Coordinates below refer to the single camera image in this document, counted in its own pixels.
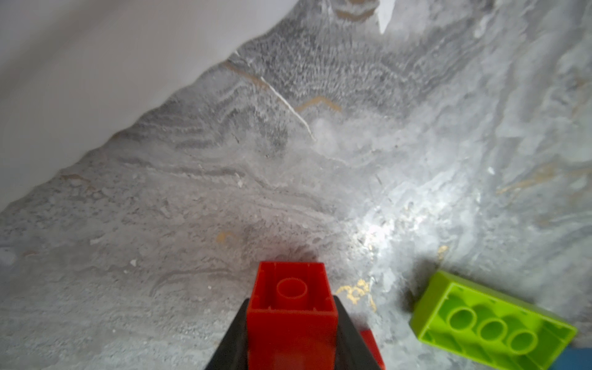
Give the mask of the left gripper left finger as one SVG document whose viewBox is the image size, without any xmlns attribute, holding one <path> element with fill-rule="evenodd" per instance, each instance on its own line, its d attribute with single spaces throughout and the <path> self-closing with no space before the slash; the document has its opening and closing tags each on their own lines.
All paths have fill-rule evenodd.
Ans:
<svg viewBox="0 0 592 370">
<path fill-rule="evenodd" d="M 243 301 L 211 360 L 206 365 L 206 370 L 248 369 L 248 303 L 249 299 Z"/>
</svg>

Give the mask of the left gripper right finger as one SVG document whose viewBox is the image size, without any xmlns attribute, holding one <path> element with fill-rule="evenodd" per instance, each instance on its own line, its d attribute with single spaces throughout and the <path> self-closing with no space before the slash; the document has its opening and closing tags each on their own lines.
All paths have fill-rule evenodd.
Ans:
<svg viewBox="0 0 592 370">
<path fill-rule="evenodd" d="M 378 362 L 337 295 L 334 296 L 334 301 L 339 314 L 335 370 L 380 370 Z"/>
</svg>

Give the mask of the red square lego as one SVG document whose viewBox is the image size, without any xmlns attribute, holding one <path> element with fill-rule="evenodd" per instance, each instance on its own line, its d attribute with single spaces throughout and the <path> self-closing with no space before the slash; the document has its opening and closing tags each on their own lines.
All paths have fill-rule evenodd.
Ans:
<svg viewBox="0 0 592 370">
<path fill-rule="evenodd" d="M 325 265 L 263 261 L 247 309 L 249 369 L 333 369 L 339 314 Z"/>
<path fill-rule="evenodd" d="M 386 370 L 385 363 L 383 362 L 379 347 L 376 343 L 375 337 L 370 329 L 365 329 L 360 332 L 362 339 L 364 340 L 368 350 L 372 354 L 372 357 L 377 362 L 378 367 L 381 370 Z"/>
</svg>

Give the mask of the green lego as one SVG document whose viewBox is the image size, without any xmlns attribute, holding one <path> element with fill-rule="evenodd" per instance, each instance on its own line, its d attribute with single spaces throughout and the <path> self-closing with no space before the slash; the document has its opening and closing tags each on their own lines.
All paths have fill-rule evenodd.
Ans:
<svg viewBox="0 0 592 370">
<path fill-rule="evenodd" d="M 495 369 L 548 369 L 578 330 L 555 314 L 445 271 L 413 309 L 420 342 Z"/>
</svg>

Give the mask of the blue lego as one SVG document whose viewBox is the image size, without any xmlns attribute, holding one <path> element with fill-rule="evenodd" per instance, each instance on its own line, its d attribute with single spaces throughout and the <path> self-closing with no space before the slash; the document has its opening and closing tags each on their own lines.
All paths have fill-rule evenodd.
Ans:
<svg viewBox="0 0 592 370">
<path fill-rule="evenodd" d="M 592 348 L 566 348 L 549 370 L 592 370 Z"/>
</svg>

